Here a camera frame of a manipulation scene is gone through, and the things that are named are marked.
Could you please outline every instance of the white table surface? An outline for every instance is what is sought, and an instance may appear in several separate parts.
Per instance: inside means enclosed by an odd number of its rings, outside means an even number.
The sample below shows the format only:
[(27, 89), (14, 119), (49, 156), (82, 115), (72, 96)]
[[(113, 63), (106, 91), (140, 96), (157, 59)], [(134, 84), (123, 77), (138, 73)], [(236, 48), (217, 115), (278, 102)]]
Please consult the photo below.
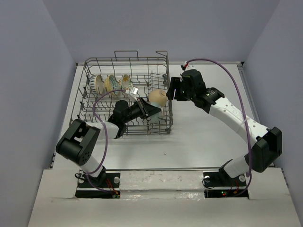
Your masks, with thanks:
[[(123, 177), (130, 185), (150, 188), (153, 181), (141, 178), (132, 171)], [(121, 192), (120, 199), (78, 199), (74, 197), (77, 179), (74, 170), (44, 170), (29, 227), (299, 227), (281, 169), (268, 168), (253, 173), (247, 198), (204, 199), (201, 180), (196, 171), (164, 171), (162, 179), (194, 180), (194, 185), (180, 181), (180, 185), (200, 191), (194, 196), (176, 184), (175, 190), (162, 183), (162, 191)]]
[[(236, 64), (225, 67), (234, 76), (241, 92), (246, 113), (251, 107)], [(240, 109), (234, 85), (216, 65), (195, 65), (207, 87), (215, 87)], [(170, 76), (179, 76), (179, 65), (169, 66)], [(68, 103), (61, 135), (68, 128), (77, 87), (82, 73), (78, 67)], [(173, 126), (169, 135), (124, 136), (110, 140), (104, 166), (107, 169), (219, 167), (226, 161), (247, 153), (247, 144), (220, 120), (198, 109), (192, 102), (172, 102)], [(101, 160), (104, 141), (97, 141), (93, 155)], [(54, 169), (78, 169), (71, 161), (56, 155)]]

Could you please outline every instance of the red wire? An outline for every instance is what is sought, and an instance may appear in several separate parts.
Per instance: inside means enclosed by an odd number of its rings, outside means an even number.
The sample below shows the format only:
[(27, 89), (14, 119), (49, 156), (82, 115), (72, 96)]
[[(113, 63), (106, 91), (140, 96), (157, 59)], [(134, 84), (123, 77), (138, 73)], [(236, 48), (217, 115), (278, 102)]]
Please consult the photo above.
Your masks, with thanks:
[(239, 190), (239, 184), (238, 184), (237, 180), (236, 180), (236, 184), (237, 184), (237, 190), (234, 192), (235, 194), (238, 193), (238, 190)]
[[(232, 183), (232, 187), (233, 187), (233, 183)], [(229, 192), (231, 191), (232, 187), (230, 188), (230, 190), (228, 190), (228, 192), (227, 192), (227, 193), (229, 193)]]
[(112, 195), (114, 195), (113, 192), (112, 192), (112, 190), (111, 190), (111, 188), (110, 188), (110, 185), (109, 185), (109, 183), (108, 183), (107, 181), (109, 181), (109, 180), (106, 179), (106, 180), (105, 180), (105, 183), (107, 184), (107, 186), (108, 186), (108, 188), (109, 188), (109, 190), (110, 190), (110, 193), (111, 193)]
[(118, 192), (114, 189), (114, 187), (113, 187), (112, 183), (110, 182), (110, 180), (109, 180), (109, 179), (107, 179), (107, 180), (108, 180), (110, 186), (112, 187), (113, 191), (114, 191), (116, 194), (118, 194)]

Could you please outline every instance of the metal wire basket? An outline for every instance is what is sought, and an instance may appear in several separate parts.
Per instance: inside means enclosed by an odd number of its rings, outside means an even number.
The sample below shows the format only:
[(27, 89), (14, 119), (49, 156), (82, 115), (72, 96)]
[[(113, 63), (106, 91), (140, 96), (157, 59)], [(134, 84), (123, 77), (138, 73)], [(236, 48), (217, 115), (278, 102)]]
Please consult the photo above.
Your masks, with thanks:
[[(156, 51), (156, 53), (158, 55), (154, 57), (139, 57), (137, 51), (115, 51), (114, 57), (87, 59), (84, 62), (70, 124), (75, 114), (78, 119), (86, 122), (99, 122), (93, 114), (92, 107), (101, 95), (93, 93), (89, 86), (89, 80), (94, 75), (101, 75), (103, 81), (111, 74), (118, 81), (124, 74), (129, 75), (133, 85), (139, 89), (139, 97), (147, 102), (149, 101), (148, 94), (151, 91), (162, 89), (167, 92), (169, 86), (168, 54), (167, 51)], [(106, 121), (119, 100), (125, 100), (129, 106), (132, 105), (125, 93), (107, 95), (96, 104), (96, 114)], [(172, 123), (172, 105), (171, 101), (167, 101), (162, 108), (158, 123), (152, 123), (150, 118), (135, 119), (127, 124), (125, 135), (169, 134)]]

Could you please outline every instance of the screw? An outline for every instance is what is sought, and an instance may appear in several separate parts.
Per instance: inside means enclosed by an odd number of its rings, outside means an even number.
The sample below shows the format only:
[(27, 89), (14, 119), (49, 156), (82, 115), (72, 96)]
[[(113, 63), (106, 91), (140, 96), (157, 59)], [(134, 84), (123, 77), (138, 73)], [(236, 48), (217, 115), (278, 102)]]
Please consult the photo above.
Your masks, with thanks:
[(241, 182), (244, 182), (244, 181), (245, 181), (245, 176), (243, 176), (243, 175), (239, 176), (239, 180), (240, 180)]
[(205, 177), (204, 177), (204, 181), (205, 181), (206, 183), (209, 183), (209, 182), (210, 182), (210, 177), (209, 177), (209, 176), (205, 176)]
[(118, 177), (118, 176), (116, 176), (115, 178), (114, 178), (114, 183), (119, 183), (120, 182), (120, 178)]

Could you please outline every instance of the bowl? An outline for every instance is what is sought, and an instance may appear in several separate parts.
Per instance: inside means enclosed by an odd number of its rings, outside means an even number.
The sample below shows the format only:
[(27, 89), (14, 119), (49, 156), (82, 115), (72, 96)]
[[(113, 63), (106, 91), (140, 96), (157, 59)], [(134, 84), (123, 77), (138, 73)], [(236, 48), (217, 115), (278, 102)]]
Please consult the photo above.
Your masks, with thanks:
[(89, 87), (94, 94), (102, 94), (104, 83), (101, 75), (94, 75), (89, 79)]
[(120, 89), (119, 84), (114, 75), (110, 75), (109, 77), (106, 78), (106, 80), (104, 81), (104, 87), (107, 92)]
[(131, 81), (130, 76), (128, 76), (127, 74), (123, 75), (119, 80), (119, 86), (123, 90), (131, 90), (133, 87), (133, 83)]

